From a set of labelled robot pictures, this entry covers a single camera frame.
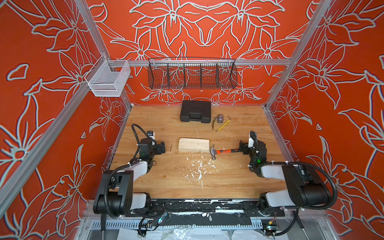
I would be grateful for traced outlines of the light wooden block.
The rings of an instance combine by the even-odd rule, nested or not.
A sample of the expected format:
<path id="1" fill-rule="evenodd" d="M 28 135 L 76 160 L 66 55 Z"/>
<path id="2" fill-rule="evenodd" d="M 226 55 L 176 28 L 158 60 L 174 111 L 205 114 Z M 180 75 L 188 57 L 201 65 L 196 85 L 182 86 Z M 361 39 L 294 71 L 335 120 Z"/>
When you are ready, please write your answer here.
<path id="1" fill-rule="evenodd" d="M 178 150 L 184 153 L 209 153 L 210 140 L 180 138 Z"/>

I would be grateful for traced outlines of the orange black claw hammer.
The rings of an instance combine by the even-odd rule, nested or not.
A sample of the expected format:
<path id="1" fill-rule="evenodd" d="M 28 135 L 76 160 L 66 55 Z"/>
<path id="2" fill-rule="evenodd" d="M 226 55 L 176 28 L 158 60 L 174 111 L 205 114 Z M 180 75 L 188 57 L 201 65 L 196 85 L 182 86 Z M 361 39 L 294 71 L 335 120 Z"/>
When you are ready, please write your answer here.
<path id="1" fill-rule="evenodd" d="M 213 158 L 213 160 L 216 159 L 216 155 L 223 154 L 223 153 L 241 153 L 241 149 L 230 149 L 230 150 L 215 150 L 215 146 L 213 145 L 210 150 L 210 154 Z"/>

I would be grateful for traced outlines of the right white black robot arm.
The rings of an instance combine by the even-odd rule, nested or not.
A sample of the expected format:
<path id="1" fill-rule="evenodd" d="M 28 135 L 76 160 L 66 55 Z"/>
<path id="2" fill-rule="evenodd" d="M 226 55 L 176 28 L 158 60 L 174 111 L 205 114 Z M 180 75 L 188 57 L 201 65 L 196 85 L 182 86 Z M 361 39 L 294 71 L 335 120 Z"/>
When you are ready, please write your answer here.
<path id="1" fill-rule="evenodd" d="M 270 215 L 273 209 L 280 207 L 325 210 L 336 203 L 337 186 L 322 168 L 302 162 L 267 161 L 266 144 L 258 139 L 254 131 L 250 131 L 249 141 L 241 141 L 239 147 L 243 154 L 250 157 L 250 172 L 260 178 L 282 180 L 286 184 L 285 190 L 260 194 L 257 209 L 262 215 Z"/>

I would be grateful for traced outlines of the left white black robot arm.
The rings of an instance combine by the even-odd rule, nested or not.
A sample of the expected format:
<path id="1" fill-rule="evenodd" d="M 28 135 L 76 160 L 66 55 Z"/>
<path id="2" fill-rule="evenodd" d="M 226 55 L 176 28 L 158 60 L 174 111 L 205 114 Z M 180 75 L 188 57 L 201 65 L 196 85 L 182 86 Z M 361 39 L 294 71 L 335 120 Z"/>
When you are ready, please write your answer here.
<path id="1" fill-rule="evenodd" d="M 166 152 L 164 142 L 158 143 L 153 131 L 145 131 L 131 124 L 137 149 L 133 158 L 114 170 L 103 173 L 94 203 L 94 214 L 116 219 L 138 210 L 144 216 L 149 211 L 151 197 L 148 193 L 134 193 L 134 182 L 152 169 L 155 156 Z"/>

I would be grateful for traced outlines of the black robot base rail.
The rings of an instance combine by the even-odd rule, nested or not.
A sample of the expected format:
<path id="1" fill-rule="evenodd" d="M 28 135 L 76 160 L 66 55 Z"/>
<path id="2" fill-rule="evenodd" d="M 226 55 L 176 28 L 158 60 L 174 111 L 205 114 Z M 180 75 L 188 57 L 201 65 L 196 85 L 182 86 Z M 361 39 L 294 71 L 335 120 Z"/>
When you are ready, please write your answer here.
<path id="1" fill-rule="evenodd" d="M 247 217 L 284 217 L 282 207 L 272 209 L 272 213 L 264 214 L 257 209 L 257 199 L 152 199 L 151 207 L 162 206 L 167 213 L 200 214 L 223 213 L 243 214 Z"/>

